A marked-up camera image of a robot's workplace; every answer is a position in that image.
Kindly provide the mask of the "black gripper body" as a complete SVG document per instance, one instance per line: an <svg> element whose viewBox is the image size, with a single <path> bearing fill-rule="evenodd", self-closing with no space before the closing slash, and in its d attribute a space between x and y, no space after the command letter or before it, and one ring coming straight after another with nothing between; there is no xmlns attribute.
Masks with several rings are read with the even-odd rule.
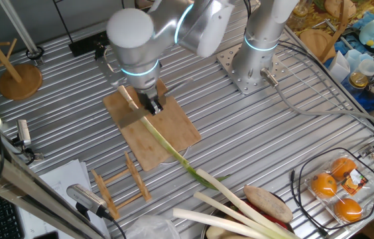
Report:
<svg viewBox="0 0 374 239"><path fill-rule="evenodd" d="M146 90L137 90L137 95L139 97L140 103L143 106L151 102L151 100L158 99L158 92L156 88L149 88Z"/></svg>

